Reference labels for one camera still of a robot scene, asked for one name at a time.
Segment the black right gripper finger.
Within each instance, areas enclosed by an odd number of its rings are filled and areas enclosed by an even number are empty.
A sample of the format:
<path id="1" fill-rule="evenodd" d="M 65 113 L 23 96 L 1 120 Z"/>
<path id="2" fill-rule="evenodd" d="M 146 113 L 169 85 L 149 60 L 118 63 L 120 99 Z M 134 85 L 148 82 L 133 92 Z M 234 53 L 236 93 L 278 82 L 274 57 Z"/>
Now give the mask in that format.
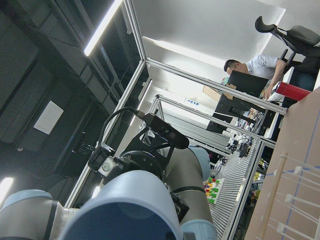
<path id="1" fill-rule="evenodd" d="M 196 235 L 194 232 L 184 232 L 183 240 L 196 240 Z"/>

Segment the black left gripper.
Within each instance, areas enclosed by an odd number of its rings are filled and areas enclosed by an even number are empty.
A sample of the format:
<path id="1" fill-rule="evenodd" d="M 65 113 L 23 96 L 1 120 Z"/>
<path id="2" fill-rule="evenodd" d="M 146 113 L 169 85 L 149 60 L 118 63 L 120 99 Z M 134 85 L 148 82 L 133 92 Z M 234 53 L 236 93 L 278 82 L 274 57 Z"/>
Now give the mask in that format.
<path id="1" fill-rule="evenodd" d="M 174 148 L 172 143 L 156 132 L 144 129 L 131 140 L 118 158 L 123 161 L 126 172 L 143 170 L 163 180 Z M 103 178 L 115 178 L 121 174 L 123 166 L 114 155 L 114 149 L 105 143 L 99 143 L 90 155 L 87 165 Z"/>

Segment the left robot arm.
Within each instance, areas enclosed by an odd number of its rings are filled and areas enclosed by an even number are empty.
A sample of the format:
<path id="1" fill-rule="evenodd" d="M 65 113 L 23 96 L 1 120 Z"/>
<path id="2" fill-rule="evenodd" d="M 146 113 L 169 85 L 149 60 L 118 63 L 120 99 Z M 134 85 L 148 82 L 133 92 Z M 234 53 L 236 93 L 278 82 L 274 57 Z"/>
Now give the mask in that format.
<path id="1" fill-rule="evenodd" d="M 3 240 L 215 240 L 203 182 L 204 149 L 181 134 L 144 130 L 119 155 L 101 143 L 88 165 L 103 177 L 96 197 L 64 208 L 43 190 L 10 195 L 0 211 Z"/>

